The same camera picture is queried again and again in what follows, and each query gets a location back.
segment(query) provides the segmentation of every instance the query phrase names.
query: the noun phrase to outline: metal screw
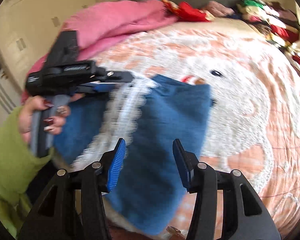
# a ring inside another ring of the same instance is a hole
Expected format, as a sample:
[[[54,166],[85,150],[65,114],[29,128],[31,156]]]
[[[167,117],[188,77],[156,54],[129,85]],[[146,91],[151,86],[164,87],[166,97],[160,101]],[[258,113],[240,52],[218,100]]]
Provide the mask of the metal screw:
[[[65,170],[58,170],[58,172],[57,172],[57,175],[58,176],[63,176],[63,175],[65,175],[66,174],[66,171]]]
[[[207,168],[207,165],[205,163],[198,163],[198,168],[205,169],[205,168]]]
[[[234,176],[237,176],[237,177],[241,176],[241,171],[239,171],[239,170],[234,170],[234,171],[232,171],[232,173]]]
[[[95,162],[92,164],[92,168],[94,169],[99,169],[101,167],[101,163],[100,162]]]

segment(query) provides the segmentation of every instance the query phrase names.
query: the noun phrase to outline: blue cloth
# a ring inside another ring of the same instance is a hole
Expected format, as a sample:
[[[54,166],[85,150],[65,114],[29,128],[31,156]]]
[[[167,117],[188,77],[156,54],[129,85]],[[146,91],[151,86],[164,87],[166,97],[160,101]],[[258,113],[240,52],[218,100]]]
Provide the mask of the blue cloth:
[[[154,81],[160,86],[146,95],[117,186],[106,195],[114,210],[149,235],[162,232],[186,193],[172,142],[179,138],[186,151],[199,156],[211,106],[209,85],[161,75]]]
[[[241,20],[242,16],[241,16],[241,14],[234,13],[232,15],[227,15],[225,18],[235,19],[235,20]]]
[[[67,117],[62,133],[56,135],[53,141],[54,147],[68,164],[81,155],[99,133],[108,100],[108,93],[103,93],[69,104],[71,115]]]

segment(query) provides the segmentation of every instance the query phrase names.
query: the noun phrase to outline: painted fingernail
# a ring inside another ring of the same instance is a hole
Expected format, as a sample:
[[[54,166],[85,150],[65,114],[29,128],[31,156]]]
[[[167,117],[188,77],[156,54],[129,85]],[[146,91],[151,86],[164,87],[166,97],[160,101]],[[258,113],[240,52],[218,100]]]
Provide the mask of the painted fingernail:
[[[49,108],[51,108],[51,107],[53,107],[54,106],[54,104],[52,104],[50,101],[48,101],[47,99],[45,99],[44,101],[43,101],[43,104],[46,106],[46,107],[49,107]]]
[[[64,115],[64,114],[66,114],[66,112],[67,112],[67,110],[64,106],[59,106],[57,108],[57,115]]]
[[[45,131],[45,132],[50,132],[50,131],[52,131],[54,128],[52,127],[52,126],[46,126],[45,128],[43,128],[43,130]]]
[[[47,125],[53,125],[54,120],[53,120],[52,118],[47,118],[47,119],[44,119],[44,122],[45,122]]]

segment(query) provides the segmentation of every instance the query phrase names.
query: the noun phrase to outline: pink blanket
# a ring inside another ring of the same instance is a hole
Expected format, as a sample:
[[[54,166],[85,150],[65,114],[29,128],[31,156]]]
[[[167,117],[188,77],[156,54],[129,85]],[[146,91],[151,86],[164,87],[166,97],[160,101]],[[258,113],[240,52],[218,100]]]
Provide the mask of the pink blanket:
[[[166,12],[161,1],[103,2],[79,11],[63,23],[61,31],[77,31],[80,48],[78,60],[85,60],[98,52],[127,39],[131,34],[173,24],[178,17]],[[39,71],[47,55],[40,58],[28,72]],[[26,91],[22,102],[28,98]]]

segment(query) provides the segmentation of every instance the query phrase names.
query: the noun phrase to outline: blue gripper pad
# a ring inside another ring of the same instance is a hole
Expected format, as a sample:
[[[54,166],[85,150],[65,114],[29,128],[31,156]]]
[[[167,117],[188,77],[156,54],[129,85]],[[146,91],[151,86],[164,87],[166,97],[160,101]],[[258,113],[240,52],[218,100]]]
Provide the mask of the blue gripper pad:
[[[189,188],[191,187],[191,172],[193,172],[193,168],[188,158],[186,157],[186,152],[183,149],[179,139],[173,141],[172,152],[176,161],[182,185],[184,188],[189,190]]]
[[[111,191],[116,185],[122,167],[123,159],[126,154],[126,142],[122,138],[119,139],[115,149],[114,158],[108,170],[107,189]]]

